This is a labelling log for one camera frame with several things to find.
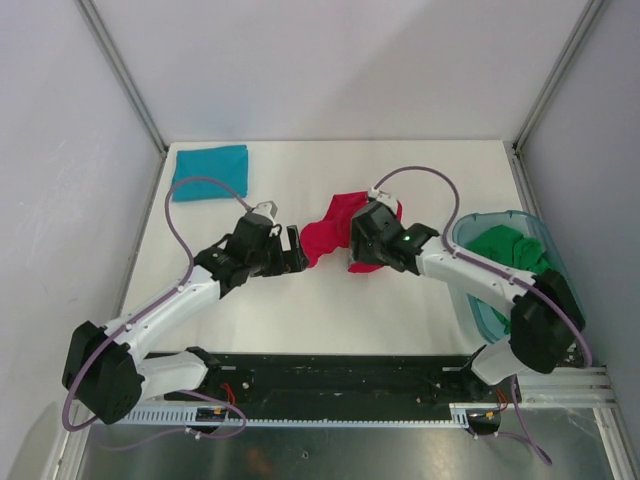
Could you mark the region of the red t shirt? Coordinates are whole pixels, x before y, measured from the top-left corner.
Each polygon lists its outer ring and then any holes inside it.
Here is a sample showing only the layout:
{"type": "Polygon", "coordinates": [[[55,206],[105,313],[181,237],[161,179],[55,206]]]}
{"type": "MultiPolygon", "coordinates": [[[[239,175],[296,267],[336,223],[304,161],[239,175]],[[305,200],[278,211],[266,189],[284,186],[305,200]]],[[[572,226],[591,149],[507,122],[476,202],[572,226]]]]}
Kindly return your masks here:
{"type": "Polygon", "coordinates": [[[338,248],[350,247],[351,218],[367,204],[366,191],[336,194],[332,197],[325,216],[309,223],[300,232],[300,244],[314,268],[324,255],[338,248]]]}

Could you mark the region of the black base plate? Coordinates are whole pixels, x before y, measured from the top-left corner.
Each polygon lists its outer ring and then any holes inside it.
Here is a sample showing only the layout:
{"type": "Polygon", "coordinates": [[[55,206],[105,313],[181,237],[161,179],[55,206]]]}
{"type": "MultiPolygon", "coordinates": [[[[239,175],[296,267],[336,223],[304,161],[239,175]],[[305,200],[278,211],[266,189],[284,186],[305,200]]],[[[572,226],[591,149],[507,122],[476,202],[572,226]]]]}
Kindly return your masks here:
{"type": "Polygon", "coordinates": [[[429,403],[481,402],[506,398],[509,380],[487,384],[462,355],[294,355],[210,356],[209,370],[193,390],[221,393],[237,404],[276,391],[297,393],[410,394],[429,403]]]}

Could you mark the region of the folded teal t shirt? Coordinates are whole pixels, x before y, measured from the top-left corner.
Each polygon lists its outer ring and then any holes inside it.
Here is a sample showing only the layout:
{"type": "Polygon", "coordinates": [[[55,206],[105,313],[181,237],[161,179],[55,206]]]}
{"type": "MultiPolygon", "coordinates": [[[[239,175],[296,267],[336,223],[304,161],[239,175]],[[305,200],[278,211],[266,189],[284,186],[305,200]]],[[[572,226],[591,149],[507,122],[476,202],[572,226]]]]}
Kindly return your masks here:
{"type": "MultiPolygon", "coordinates": [[[[246,198],[249,179],[248,147],[240,144],[178,151],[171,186],[195,177],[216,179],[240,198],[246,198]]],[[[172,201],[184,203],[233,197],[223,186],[194,181],[177,188],[172,201]]]]}

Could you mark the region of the aluminium frame post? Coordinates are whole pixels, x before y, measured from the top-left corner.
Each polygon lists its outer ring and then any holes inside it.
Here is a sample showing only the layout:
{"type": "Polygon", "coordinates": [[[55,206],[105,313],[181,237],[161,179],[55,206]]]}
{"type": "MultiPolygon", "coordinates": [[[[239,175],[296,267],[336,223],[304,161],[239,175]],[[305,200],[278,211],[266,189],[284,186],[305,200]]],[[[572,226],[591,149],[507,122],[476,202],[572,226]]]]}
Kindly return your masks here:
{"type": "Polygon", "coordinates": [[[145,134],[155,150],[160,155],[164,155],[168,151],[168,145],[95,2],[91,0],[75,0],[74,4],[145,134]]]}
{"type": "Polygon", "coordinates": [[[565,41],[550,73],[546,77],[531,109],[512,142],[514,152],[519,155],[525,148],[545,111],[561,87],[571,67],[577,60],[592,31],[610,4],[606,0],[587,1],[567,40],[565,41]]]}

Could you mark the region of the right aluminium frame post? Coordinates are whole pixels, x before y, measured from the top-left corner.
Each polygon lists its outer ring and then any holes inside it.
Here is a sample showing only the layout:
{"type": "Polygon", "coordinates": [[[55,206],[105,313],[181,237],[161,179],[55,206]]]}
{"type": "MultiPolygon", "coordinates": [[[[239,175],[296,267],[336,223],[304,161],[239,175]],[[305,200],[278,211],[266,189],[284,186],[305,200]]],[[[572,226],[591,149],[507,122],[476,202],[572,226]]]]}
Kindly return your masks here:
{"type": "Polygon", "coordinates": [[[567,40],[565,41],[550,73],[546,77],[531,109],[512,142],[514,152],[519,155],[525,148],[545,111],[561,87],[571,67],[577,60],[592,31],[610,4],[606,0],[587,1],[567,40]]]}

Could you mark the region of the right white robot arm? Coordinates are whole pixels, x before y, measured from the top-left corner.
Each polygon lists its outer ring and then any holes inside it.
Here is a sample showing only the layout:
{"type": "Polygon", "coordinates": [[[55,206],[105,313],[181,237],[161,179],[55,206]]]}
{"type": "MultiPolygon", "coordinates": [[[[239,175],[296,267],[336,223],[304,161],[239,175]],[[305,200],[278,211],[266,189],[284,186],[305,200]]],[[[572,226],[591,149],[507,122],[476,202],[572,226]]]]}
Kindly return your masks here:
{"type": "Polygon", "coordinates": [[[473,401],[486,400],[499,382],[523,371],[552,373],[581,338],[584,318],[559,272],[507,269],[426,225],[403,227],[380,201],[369,201],[352,217],[350,251],[357,263],[442,281],[509,318],[508,336],[479,349],[461,376],[462,391],[473,401]]]}

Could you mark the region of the green t shirt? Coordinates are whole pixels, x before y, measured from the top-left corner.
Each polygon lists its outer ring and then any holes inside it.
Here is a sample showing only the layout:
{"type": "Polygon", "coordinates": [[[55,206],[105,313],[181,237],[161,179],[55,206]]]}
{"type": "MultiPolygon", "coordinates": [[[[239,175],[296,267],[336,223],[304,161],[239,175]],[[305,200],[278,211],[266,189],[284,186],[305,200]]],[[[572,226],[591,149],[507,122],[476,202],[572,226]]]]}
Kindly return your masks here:
{"type": "MultiPolygon", "coordinates": [[[[535,274],[541,274],[546,269],[558,269],[540,240],[506,225],[485,229],[466,242],[464,247],[506,267],[535,274]]],[[[496,343],[511,333],[511,321],[507,317],[475,297],[469,300],[479,333],[488,343],[496,343]]]]}

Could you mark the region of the translucent blue plastic bin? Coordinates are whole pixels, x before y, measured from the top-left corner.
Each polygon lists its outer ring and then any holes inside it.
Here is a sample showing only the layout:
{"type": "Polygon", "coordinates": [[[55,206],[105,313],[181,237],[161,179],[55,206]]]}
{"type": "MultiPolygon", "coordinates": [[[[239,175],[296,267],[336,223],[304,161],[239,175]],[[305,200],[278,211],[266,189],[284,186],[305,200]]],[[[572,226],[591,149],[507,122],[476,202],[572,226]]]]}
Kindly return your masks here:
{"type": "MultiPolygon", "coordinates": [[[[544,222],[523,211],[473,213],[453,226],[451,239],[473,253],[505,267],[542,273],[546,268],[561,273],[581,311],[573,281],[544,222]]],[[[465,295],[479,335],[493,344],[510,333],[510,320],[479,299],[465,295]]]]}

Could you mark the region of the left aluminium frame post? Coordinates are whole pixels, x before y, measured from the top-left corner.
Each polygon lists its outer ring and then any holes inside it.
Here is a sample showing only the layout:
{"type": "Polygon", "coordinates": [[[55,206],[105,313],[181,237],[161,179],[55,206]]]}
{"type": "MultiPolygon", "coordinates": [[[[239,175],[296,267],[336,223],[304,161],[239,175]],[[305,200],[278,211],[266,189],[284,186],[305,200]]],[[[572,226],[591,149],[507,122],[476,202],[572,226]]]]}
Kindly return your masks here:
{"type": "Polygon", "coordinates": [[[164,155],[168,151],[168,145],[95,2],[91,0],[75,0],[74,4],[145,134],[155,150],[160,155],[164,155]]]}

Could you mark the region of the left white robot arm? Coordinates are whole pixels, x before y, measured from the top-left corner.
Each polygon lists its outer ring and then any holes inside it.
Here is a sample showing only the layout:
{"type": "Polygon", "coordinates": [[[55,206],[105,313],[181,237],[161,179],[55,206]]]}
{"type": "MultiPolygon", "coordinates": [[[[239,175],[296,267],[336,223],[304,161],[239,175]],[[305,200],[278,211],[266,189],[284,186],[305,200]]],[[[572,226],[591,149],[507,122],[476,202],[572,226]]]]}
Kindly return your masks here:
{"type": "Polygon", "coordinates": [[[191,258],[183,279],[137,311],[97,326],[75,329],[62,384],[95,419],[113,424],[148,398],[189,390],[214,397],[218,361],[200,347],[161,357],[151,351],[162,337],[200,310],[221,301],[252,277],[304,271],[308,260],[296,226],[282,227],[256,211],[243,215],[232,233],[191,258]]]}

